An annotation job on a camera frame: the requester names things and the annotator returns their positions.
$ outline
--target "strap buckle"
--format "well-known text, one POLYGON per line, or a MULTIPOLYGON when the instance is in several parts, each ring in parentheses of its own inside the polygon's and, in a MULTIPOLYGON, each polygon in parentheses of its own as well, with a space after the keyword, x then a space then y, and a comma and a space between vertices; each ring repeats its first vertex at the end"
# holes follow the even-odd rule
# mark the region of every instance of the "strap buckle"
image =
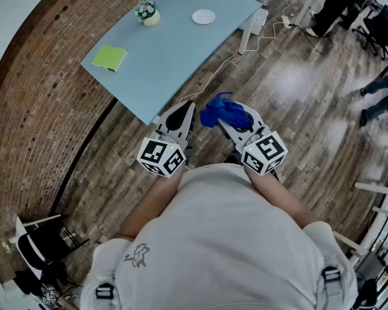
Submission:
POLYGON ((99 300, 112 300, 114 298, 114 286, 104 283, 96 288, 96 298, 99 300))
POLYGON ((322 277, 325 282, 327 298, 342 295, 341 273, 335 267, 328 266, 322 270, 322 277))

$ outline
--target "blue table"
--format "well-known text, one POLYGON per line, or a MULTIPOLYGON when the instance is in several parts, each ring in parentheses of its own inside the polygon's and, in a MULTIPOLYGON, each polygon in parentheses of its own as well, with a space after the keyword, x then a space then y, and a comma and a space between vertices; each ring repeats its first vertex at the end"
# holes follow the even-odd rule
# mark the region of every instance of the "blue table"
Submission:
POLYGON ((261 3, 255 0, 151 0, 161 18, 144 26, 134 10, 121 18, 89 51, 81 65, 145 124, 156 118, 184 82, 245 20, 239 48, 244 53, 261 3), (212 10, 216 19, 196 24, 198 9, 212 10), (118 71, 91 64, 101 45, 126 48, 118 71))

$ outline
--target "white t-shirt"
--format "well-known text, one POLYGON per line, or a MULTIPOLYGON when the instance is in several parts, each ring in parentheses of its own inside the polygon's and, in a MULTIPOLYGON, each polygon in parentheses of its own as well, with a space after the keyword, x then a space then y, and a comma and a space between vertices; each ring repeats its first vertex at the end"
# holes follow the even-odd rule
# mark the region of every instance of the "white t-shirt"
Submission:
POLYGON ((243 168, 212 165, 185 174, 167 209, 134 242, 113 239, 95 250, 81 310, 94 309, 94 290, 112 277, 117 309, 315 309, 330 256, 346 310, 356 277, 330 226, 300 229, 256 193, 243 168))

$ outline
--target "potted plant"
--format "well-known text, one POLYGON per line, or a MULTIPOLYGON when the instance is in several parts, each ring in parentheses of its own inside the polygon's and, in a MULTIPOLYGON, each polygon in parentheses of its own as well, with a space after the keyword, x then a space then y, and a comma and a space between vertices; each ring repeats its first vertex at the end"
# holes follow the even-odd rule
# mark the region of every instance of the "potted plant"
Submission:
POLYGON ((155 8, 155 3, 149 0, 141 0, 135 9, 135 16, 138 16, 145 25, 156 25, 160 20, 160 13, 155 8))

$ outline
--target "black buckle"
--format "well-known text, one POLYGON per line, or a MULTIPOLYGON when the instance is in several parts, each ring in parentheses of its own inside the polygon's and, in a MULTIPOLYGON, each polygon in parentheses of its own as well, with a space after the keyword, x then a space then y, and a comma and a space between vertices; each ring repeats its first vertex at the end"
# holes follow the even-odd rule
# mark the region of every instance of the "black buckle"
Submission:
POLYGON ((107 282, 96 288, 96 298, 100 300, 112 300, 114 298, 114 286, 107 282))
POLYGON ((322 270, 322 277, 327 282, 335 282, 341 280, 341 273, 333 266, 328 266, 322 270))

